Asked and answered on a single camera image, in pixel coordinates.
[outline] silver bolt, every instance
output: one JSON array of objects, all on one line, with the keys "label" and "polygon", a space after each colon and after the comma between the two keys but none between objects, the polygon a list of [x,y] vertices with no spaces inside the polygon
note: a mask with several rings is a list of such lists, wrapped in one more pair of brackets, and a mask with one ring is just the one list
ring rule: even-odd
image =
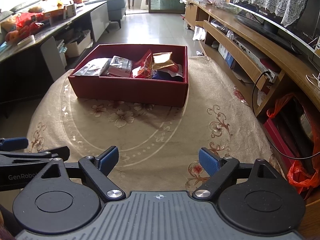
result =
[{"label": "silver bolt", "polygon": [[205,198],[205,197],[209,197],[211,195],[209,190],[206,189],[199,189],[195,192],[195,195],[197,197],[201,197],[201,198]]},{"label": "silver bolt", "polygon": [[122,196],[122,191],[119,189],[112,189],[107,192],[107,196],[111,198],[118,198]]}]

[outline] tv brand logo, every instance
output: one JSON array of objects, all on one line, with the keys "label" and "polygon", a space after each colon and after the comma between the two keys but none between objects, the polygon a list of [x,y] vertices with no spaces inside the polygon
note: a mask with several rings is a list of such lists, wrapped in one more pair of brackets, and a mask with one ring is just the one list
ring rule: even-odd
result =
[{"label": "tv brand logo", "polygon": [[264,12],[264,11],[259,10],[259,13],[262,13],[262,14],[268,16],[268,14],[266,12]]},{"label": "tv brand logo", "polygon": [[20,174],[20,175],[9,175],[9,180],[17,180],[17,179],[32,179],[37,175],[37,173],[27,173],[27,174]]}]

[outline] gray ribbed plate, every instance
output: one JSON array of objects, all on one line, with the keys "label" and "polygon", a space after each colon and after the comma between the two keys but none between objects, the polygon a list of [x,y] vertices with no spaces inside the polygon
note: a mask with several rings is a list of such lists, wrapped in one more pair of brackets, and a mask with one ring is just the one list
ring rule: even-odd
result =
[{"label": "gray ribbed plate", "polygon": [[129,198],[109,202],[86,227],[61,236],[22,232],[18,240],[298,240],[296,233],[252,236],[226,224],[209,202],[196,201],[186,191],[131,192]]}]

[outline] gold foil packet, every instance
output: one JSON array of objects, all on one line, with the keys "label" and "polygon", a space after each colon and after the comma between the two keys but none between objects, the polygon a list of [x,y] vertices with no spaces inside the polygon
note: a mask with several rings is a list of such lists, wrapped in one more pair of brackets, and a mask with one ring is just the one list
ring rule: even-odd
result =
[{"label": "gold foil packet", "polygon": [[172,52],[160,52],[153,54],[153,70],[158,70],[165,67],[174,66],[175,63],[171,60]]}]

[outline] television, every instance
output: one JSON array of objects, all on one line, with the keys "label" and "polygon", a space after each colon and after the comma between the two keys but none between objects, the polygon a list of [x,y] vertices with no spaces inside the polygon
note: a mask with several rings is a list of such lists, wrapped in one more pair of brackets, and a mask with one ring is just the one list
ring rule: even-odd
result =
[{"label": "television", "polygon": [[[298,41],[311,52],[315,51],[320,36],[320,0],[227,1],[242,9],[237,20],[283,48],[299,54],[300,50],[294,45]],[[292,36],[295,42],[281,36],[279,29]]]}]

